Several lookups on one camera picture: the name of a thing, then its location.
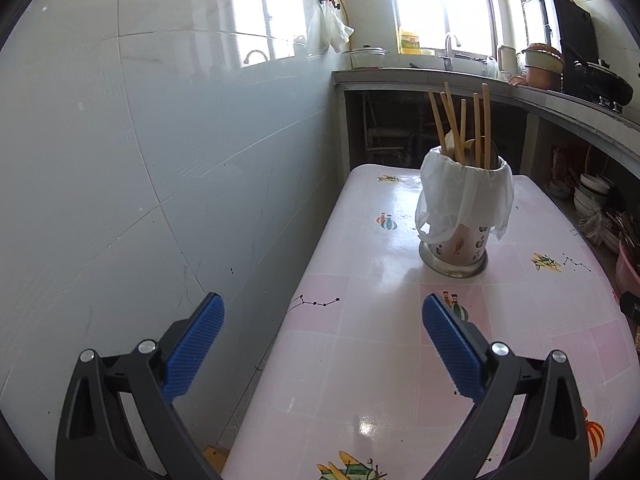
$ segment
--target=metal screw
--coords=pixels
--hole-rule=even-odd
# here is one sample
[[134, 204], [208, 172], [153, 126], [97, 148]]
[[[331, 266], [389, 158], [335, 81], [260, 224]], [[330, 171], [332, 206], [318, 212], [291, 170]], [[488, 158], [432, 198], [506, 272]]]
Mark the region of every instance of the metal screw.
[[509, 347], [504, 343], [494, 343], [491, 345], [491, 351], [496, 355], [507, 355]]
[[87, 349], [80, 354], [80, 360], [83, 363], [88, 363], [91, 359], [94, 358], [94, 356], [95, 356], [94, 351]]
[[551, 357], [556, 363], [564, 363], [566, 361], [566, 354], [561, 350], [554, 350], [554, 352], [551, 354]]
[[151, 354], [156, 349], [156, 343], [151, 339], [145, 339], [138, 345], [138, 352], [141, 354]]

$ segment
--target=table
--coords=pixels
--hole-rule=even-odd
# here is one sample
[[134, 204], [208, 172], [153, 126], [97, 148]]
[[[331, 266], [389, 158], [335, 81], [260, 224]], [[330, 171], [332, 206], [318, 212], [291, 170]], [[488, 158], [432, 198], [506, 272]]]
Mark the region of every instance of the table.
[[[223, 471], [225, 480], [339, 479], [377, 467], [419, 480], [472, 407], [421, 322], [422, 300], [446, 295], [488, 341], [572, 363], [588, 412], [591, 477], [640, 415], [636, 350], [609, 281], [582, 237], [525, 176], [486, 270], [437, 274], [418, 256], [419, 171], [353, 170], [295, 292]], [[482, 473], [497, 466], [522, 406], [511, 406]], [[600, 441], [604, 430], [604, 440]]]

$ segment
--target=orange hot air balloon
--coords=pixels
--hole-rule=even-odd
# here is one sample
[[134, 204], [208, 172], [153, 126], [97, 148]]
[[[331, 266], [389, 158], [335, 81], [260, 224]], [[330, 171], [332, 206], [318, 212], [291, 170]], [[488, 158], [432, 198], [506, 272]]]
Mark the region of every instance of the orange hot air balloon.
[[598, 456], [598, 453], [602, 449], [602, 444], [604, 444], [604, 428], [601, 424], [597, 422], [593, 422], [591, 420], [587, 420], [587, 416], [589, 412], [587, 412], [586, 408], [582, 407], [582, 414], [584, 415], [584, 423], [587, 427], [587, 441], [589, 443], [589, 462], [593, 462], [593, 460]]

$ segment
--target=blue gripper pad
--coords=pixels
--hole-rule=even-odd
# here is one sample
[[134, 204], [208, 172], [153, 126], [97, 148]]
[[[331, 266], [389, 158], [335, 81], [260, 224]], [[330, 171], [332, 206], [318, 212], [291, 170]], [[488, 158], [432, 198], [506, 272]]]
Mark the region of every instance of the blue gripper pad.
[[167, 403], [188, 391], [224, 320], [222, 298], [213, 295], [166, 360], [161, 391]]
[[422, 323], [460, 394], [477, 404], [484, 397], [482, 360], [435, 294], [422, 304]]

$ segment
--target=tiled wall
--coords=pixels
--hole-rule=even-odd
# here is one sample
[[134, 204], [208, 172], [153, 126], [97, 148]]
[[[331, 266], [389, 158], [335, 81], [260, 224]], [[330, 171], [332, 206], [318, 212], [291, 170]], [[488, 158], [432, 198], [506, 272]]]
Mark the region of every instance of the tiled wall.
[[591, 14], [598, 39], [600, 57], [613, 72], [622, 76], [634, 88], [634, 98], [624, 108], [624, 115], [640, 123], [640, 49], [625, 23], [609, 0], [573, 0]]
[[34, 0], [0, 52], [0, 408], [50, 478], [81, 350], [210, 290], [225, 326], [176, 405], [202, 448], [225, 428], [338, 193], [341, 58], [293, 43], [316, 2]]

